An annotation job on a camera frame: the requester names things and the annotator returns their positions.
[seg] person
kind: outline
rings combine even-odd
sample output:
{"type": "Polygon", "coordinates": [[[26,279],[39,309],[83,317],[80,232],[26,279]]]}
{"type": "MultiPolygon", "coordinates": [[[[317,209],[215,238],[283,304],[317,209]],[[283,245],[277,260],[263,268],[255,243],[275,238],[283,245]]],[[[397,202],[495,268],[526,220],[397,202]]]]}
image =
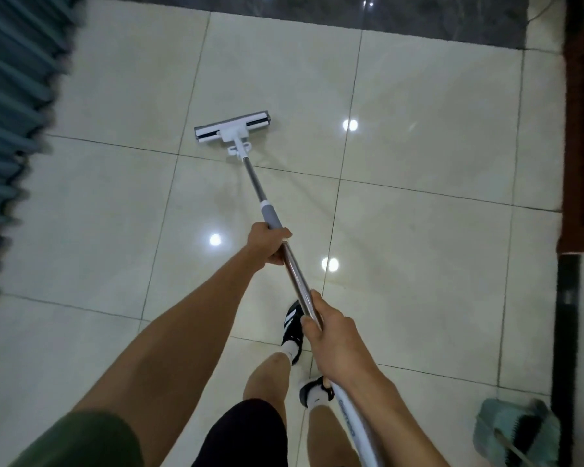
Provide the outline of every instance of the person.
{"type": "MultiPolygon", "coordinates": [[[[137,336],[90,391],[12,463],[14,467],[157,467],[183,431],[229,337],[251,278],[266,263],[282,265],[287,228],[251,227],[247,244],[212,277],[137,336]]],[[[445,467],[359,336],[355,323],[312,291],[321,331],[294,304],[284,318],[281,347],[247,381],[242,400],[214,424],[193,465],[284,466],[291,366],[304,337],[322,376],[301,389],[309,409],[312,467],[359,466],[343,427],[329,408],[341,385],[374,430],[388,463],[445,467]]]]}

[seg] black shoe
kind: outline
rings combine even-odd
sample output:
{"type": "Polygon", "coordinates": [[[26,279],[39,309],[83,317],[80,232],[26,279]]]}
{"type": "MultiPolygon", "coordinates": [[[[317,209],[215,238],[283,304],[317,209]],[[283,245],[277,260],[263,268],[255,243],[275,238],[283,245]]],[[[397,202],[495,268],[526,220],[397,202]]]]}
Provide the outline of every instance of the black shoe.
{"type": "Polygon", "coordinates": [[[301,387],[301,391],[298,394],[298,396],[301,399],[301,404],[305,408],[307,408],[307,396],[310,394],[310,390],[312,388],[314,388],[316,385],[320,385],[320,388],[322,388],[325,392],[327,392],[327,395],[329,396],[329,401],[333,400],[335,393],[333,393],[333,389],[331,387],[327,388],[322,384],[323,380],[324,380],[324,377],[319,376],[316,380],[310,380],[309,382],[307,382],[305,385],[303,385],[301,387]]]}
{"type": "Polygon", "coordinates": [[[301,316],[303,316],[303,308],[298,300],[296,300],[292,306],[290,306],[290,309],[288,309],[286,319],[283,321],[283,340],[281,341],[281,345],[286,341],[294,341],[296,345],[298,345],[298,353],[292,360],[292,365],[298,362],[303,350],[303,326],[301,326],[301,316]]]}

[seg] curtain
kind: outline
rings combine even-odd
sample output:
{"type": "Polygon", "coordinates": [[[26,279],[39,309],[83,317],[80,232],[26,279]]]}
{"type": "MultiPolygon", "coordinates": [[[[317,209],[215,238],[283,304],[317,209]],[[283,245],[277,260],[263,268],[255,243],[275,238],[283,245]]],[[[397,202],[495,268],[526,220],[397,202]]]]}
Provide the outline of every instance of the curtain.
{"type": "Polygon", "coordinates": [[[14,180],[39,150],[35,135],[48,122],[52,78],[64,73],[76,1],[0,0],[0,226],[20,194],[14,180]]]}

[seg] person's left arm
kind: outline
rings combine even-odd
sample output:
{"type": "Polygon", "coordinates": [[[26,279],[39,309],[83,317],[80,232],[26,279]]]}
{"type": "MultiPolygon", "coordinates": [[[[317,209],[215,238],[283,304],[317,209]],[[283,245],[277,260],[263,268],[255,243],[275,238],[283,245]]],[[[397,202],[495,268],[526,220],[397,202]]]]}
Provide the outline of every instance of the person's left arm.
{"type": "Polygon", "coordinates": [[[73,411],[118,415],[138,438],[145,466],[160,465],[217,365],[251,278],[266,262],[283,263],[277,251],[290,236],[254,224],[247,245],[149,324],[73,411]]]}

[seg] shirt sleeve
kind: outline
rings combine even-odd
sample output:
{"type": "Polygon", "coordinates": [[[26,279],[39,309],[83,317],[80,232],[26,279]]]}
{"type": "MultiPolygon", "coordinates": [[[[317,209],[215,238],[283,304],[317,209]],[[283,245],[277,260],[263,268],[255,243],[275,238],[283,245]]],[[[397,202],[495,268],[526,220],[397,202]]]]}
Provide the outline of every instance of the shirt sleeve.
{"type": "Polygon", "coordinates": [[[72,412],[33,442],[10,467],[143,467],[139,441],[120,417],[72,412]]]}

